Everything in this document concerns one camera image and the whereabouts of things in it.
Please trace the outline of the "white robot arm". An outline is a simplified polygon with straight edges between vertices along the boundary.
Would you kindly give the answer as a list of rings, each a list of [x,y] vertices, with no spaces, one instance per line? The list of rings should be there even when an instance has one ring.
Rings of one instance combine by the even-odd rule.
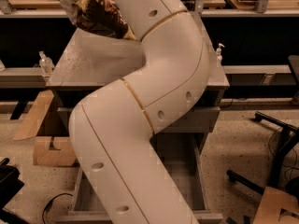
[[[180,0],[114,0],[145,65],[73,109],[70,139],[113,224],[199,224],[150,144],[184,116],[209,78],[201,27]]]

